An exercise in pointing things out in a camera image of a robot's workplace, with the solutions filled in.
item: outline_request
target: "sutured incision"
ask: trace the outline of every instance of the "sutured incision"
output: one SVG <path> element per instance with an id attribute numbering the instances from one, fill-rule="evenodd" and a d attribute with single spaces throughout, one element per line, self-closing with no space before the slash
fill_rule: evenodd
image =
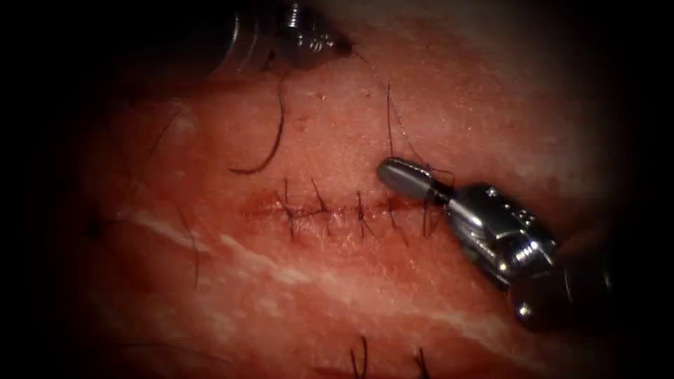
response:
<path id="1" fill-rule="evenodd" d="M 321 197 L 321 194 L 318 192 L 318 186 L 316 186 L 316 182 L 314 181 L 314 178 L 311 178 L 311 184 L 314 186 L 314 191 L 316 192 L 316 197 L 318 198 L 318 203 L 319 203 L 320 206 L 321 206 L 321 208 L 320 208 L 318 211 L 316 211 L 315 213 L 324 213 L 324 214 L 330 215 L 330 210 L 328 210 L 328 207 L 327 207 L 327 205 L 325 204 L 325 201 L 324 201 L 323 198 Z M 330 233 L 330 219 L 329 219 L 329 218 L 328 218 L 328 220 L 327 220 L 326 223 L 325 223 L 325 234 L 326 234 L 328 237 L 331 236 L 331 233 Z"/>
<path id="2" fill-rule="evenodd" d="M 283 80 L 286 78 L 287 75 L 283 75 L 281 79 L 279 80 L 279 85 L 278 85 L 278 94 L 279 94 L 279 106 L 281 110 L 281 117 L 279 120 L 279 127 L 276 132 L 276 139 L 274 141 L 274 145 L 272 146 L 272 150 L 270 153 L 267 155 L 267 158 L 257 167 L 255 168 L 230 168 L 230 172 L 238 174 L 238 175 L 252 175 L 255 173 L 259 173 L 262 170 L 264 170 L 267 165 L 274 159 L 276 156 L 276 151 L 279 149 L 279 146 L 281 145 L 281 136 L 283 135 L 283 124 L 285 122 L 285 114 L 286 114 L 286 105 L 283 101 L 283 91 L 282 91 L 282 84 Z"/>
<path id="3" fill-rule="evenodd" d="M 294 225 L 294 218 L 295 215 L 293 212 L 288 208 L 288 179 L 283 179 L 283 188 L 284 188 L 284 199 L 281 200 L 281 197 L 279 196 L 279 192 L 276 192 L 276 198 L 278 199 L 279 203 L 281 204 L 281 207 L 283 207 L 283 210 L 286 213 L 286 217 L 288 217 L 288 229 L 290 231 L 290 240 L 293 241 L 295 239 L 295 225 Z"/>
<path id="4" fill-rule="evenodd" d="M 363 243 L 365 241 L 365 229 L 367 229 L 367 231 L 370 232 L 370 234 L 372 234 L 372 236 L 375 239 L 378 239 L 377 235 L 374 234 L 374 232 L 370 228 L 370 225 L 368 225 L 367 222 L 365 221 L 365 213 L 363 213 L 363 202 L 360 198 L 360 191 L 357 191 L 356 195 L 358 196 L 358 222 L 360 223 L 360 242 Z"/>

